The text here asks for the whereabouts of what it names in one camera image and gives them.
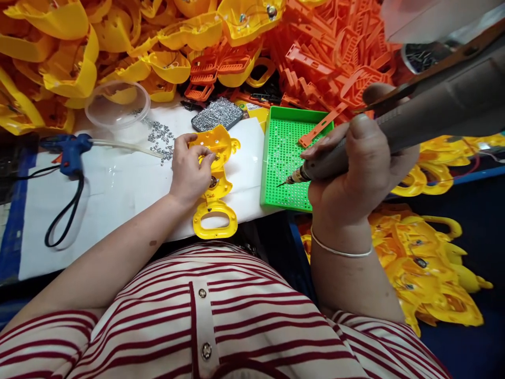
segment bangle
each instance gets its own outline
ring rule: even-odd
[[[324,250],[329,251],[330,253],[333,253],[333,254],[341,255],[344,257],[348,257],[348,258],[363,258],[363,257],[369,256],[373,251],[373,245],[370,247],[369,251],[367,251],[366,253],[363,253],[363,254],[349,254],[349,253],[344,253],[344,252],[341,252],[338,250],[333,250],[332,248],[322,244],[321,241],[316,238],[316,236],[314,235],[314,231],[312,230],[312,226],[310,227],[310,233],[312,235],[312,239],[314,241],[316,241],[316,243],[319,246],[321,246]]]

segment red and white striped shirt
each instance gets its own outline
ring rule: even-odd
[[[406,325],[324,317],[236,246],[187,247],[135,276],[98,320],[64,311],[0,337],[0,378],[447,378]]]

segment person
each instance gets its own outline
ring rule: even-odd
[[[390,87],[373,85],[366,103]],[[311,273],[320,308],[237,246],[188,246],[144,267],[208,188],[215,158],[175,141],[168,194],[98,242],[0,335],[0,377],[446,378],[405,324],[367,216],[411,170],[356,116],[302,154],[347,138],[349,171],[312,182]],[[200,156],[205,156],[199,164]]]

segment green perforated tray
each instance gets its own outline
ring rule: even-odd
[[[325,118],[327,113],[303,109],[272,107],[265,130],[263,151],[263,175],[261,178],[261,205],[271,205],[284,209],[312,212],[307,198],[308,183],[286,184],[277,188],[302,163],[304,150],[298,140],[310,132]],[[334,127],[331,122],[314,139],[315,143]]]

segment work surface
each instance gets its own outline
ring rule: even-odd
[[[190,120],[196,112],[174,104],[153,109],[149,118],[167,125],[175,137],[194,132]],[[86,132],[95,138],[103,137],[87,120],[81,120],[78,125],[75,134]],[[274,212],[274,209],[263,209],[259,205],[264,133],[258,121],[255,118],[240,121],[229,132],[240,141],[241,149],[225,165],[233,189],[223,200],[235,211],[239,222]],[[145,141],[144,146],[152,144]],[[52,165],[55,157],[39,152],[36,167],[29,173]],[[82,159],[86,176],[83,197],[72,229],[58,248],[45,247],[44,235],[56,214],[74,196],[77,182],[59,171],[28,181],[19,280],[67,267],[112,230],[167,194],[170,188],[170,161],[161,166],[159,158],[101,146],[94,146],[82,155]],[[168,241],[194,235],[193,213],[187,215]],[[56,238],[61,235],[66,221],[67,217],[60,221],[54,234]],[[224,217],[211,217],[204,226],[226,224]]]

